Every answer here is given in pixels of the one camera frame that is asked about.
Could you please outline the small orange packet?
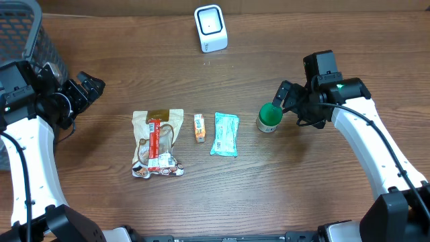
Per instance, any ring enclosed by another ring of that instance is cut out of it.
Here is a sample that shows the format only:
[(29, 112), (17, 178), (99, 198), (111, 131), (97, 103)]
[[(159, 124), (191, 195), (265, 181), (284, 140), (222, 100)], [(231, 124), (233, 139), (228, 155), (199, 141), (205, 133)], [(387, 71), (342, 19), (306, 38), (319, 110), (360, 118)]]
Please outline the small orange packet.
[(206, 139), (206, 127), (202, 114), (195, 114), (193, 117), (194, 132), (197, 143), (204, 143)]

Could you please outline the brown red snack bag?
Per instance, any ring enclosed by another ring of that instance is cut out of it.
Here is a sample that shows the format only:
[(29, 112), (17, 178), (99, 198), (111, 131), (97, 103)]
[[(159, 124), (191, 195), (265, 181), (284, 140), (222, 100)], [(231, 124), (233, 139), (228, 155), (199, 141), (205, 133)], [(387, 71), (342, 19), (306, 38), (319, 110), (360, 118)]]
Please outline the brown red snack bag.
[(173, 147), (183, 124), (182, 109), (133, 112), (136, 149), (132, 175), (144, 179), (152, 175), (182, 176), (183, 165), (173, 156)]

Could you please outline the green lid jar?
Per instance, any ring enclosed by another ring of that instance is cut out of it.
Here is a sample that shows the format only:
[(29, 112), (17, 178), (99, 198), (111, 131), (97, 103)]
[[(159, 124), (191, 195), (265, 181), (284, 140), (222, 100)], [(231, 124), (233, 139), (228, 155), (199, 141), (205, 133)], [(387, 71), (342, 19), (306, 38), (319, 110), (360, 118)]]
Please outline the green lid jar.
[(264, 104), (256, 119), (256, 125), (261, 132), (274, 132), (283, 118), (283, 110), (272, 103)]

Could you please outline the teal wet wipes pack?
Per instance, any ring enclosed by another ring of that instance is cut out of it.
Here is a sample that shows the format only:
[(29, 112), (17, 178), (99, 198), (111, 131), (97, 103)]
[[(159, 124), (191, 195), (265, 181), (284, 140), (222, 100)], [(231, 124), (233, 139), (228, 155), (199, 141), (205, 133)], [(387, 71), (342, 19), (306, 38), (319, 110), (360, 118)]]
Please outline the teal wet wipes pack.
[(211, 155), (237, 157), (237, 136), (240, 118), (234, 114), (215, 113), (215, 138)]

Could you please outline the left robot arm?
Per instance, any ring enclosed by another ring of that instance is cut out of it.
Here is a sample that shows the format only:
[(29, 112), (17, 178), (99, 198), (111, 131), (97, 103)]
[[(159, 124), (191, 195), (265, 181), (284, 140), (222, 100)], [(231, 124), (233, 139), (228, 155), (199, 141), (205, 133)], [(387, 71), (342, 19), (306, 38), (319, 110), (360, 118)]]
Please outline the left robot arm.
[(12, 227), (2, 241), (115, 241), (124, 229), (103, 231), (91, 219), (70, 208), (62, 193), (54, 162), (54, 127), (67, 129), (85, 111), (105, 83), (85, 72), (80, 84), (60, 84), (49, 65), (34, 72), (28, 61), (1, 67), (1, 139), (13, 180)]

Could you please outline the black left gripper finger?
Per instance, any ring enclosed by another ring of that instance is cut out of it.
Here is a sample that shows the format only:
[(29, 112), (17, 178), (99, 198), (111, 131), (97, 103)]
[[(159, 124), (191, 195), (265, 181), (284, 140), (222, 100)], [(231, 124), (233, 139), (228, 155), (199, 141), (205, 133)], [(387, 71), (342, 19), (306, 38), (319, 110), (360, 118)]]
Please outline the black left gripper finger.
[(86, 72), (83, 72), (83, 71), (79, 72), (77, 75), (77, 78), (78, 78), (78, 80), (80, 80), (81, 85), (84, 88), (96, 88), (97, 87), (95, 79), (91, 75), (87, 74)]
[(103, 94), (105, 82), (101, 79), (88, 79), (87, 86), (89, 88), (89, 90), (87, 91), (88, 99), (91, 102), (94, 102)]

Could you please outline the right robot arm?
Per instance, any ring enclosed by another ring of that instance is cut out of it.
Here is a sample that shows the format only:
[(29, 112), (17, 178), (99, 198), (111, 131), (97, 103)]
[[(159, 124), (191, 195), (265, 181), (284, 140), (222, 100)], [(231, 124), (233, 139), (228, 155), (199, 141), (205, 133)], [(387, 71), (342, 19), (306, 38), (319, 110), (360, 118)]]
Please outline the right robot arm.
[(357, 77), (345, 79), (332, 50), (303, 59), (306, 84), (283, 81), (272, 101), (297, 114), (299, 126), (325, 127), (345, 137), (370, 183), (374, 203), (360, 221), (322, 225), (315, 241), (428, 241), (429, 182), (390, 136), (371, 93)]

